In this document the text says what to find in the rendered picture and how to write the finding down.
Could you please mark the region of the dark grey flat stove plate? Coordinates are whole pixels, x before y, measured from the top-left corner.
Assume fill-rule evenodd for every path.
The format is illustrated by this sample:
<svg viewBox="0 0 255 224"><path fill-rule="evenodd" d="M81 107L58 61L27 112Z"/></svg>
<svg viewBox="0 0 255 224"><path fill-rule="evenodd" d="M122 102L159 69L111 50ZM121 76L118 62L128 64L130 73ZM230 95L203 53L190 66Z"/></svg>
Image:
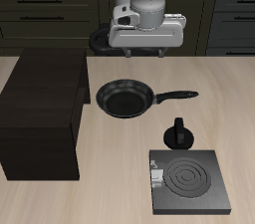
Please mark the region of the dark grey flat stove plate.
<svg viewBox="0 0 255 224"><path fill-rule="evenodd" d="M214 150L151 150L149 171L154 215L229 215Z"/></svg>

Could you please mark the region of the black frying pan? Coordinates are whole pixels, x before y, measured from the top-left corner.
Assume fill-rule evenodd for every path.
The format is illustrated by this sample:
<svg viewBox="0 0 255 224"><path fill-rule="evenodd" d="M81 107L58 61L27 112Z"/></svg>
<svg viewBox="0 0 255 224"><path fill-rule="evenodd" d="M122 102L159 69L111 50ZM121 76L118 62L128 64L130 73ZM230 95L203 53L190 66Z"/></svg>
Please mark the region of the black frying pan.
<svg viewBox="0 0 255 224"><path fill-rule="evenodd" d="M117 118L133 118L145 113L152 105L166 100L184 100L198 96L194 91L175 91L155 94L143 82L121 79L103 85L96 101L101 110Z"/></svg>

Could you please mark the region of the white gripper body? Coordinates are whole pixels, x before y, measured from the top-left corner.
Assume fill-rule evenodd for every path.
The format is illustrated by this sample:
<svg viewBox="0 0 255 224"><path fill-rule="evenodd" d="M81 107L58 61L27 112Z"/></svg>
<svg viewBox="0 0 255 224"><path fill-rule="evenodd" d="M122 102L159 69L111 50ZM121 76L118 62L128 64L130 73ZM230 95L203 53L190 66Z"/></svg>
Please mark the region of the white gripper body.
<svg viewBox="0 0 255 224"><path fill-rule="evenodd" d="M109 45L114 48L180 47L185 25L186 18L181 14L165 14L163 23L152 30L112 23Z"/></svg>

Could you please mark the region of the dark kitchen cupboards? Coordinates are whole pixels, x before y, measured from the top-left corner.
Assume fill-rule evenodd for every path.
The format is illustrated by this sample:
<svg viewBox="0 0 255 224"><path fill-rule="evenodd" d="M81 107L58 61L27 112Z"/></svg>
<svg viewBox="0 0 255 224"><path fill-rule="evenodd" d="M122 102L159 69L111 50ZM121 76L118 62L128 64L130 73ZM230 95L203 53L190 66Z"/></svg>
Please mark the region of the dark kitchen cupboards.
<svg viewBox="0 0 255 224"><path fill-rule="evenodd" d="M209 34L213 0L166 0L166 11L188 16L184 44L166 52L199 56ZM23 48L85 48L110 22L115 0L0 0L0 56Z"/></svg>

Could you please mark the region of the round black stove knob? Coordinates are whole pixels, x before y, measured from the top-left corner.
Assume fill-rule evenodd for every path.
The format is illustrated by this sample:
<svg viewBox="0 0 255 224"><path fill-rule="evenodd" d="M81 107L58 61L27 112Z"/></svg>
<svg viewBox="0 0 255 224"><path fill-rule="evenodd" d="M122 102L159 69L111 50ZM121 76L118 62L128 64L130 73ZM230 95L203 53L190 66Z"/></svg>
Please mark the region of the round black stove knob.
<svg viewBox="0 0 255 224"><path fill-rule="evenodd" d="M190 149L194 143L194 136L184 127L183 118L177 117L174 125L165 131L163 141L171 149Z"/></svg>

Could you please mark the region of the dark wooden cabinet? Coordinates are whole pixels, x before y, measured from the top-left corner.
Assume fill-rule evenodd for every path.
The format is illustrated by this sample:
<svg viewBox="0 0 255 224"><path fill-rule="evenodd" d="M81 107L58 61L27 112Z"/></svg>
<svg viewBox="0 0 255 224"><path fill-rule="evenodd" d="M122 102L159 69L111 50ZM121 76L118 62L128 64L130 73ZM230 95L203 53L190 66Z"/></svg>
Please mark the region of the dark wooden cabinet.
<svg viewBox="0 0 255 224"><path fill-rule="evenodd" d="M28 48L0 93L0 164L9 180L78 180L90 99L86 51Z"/></svg>

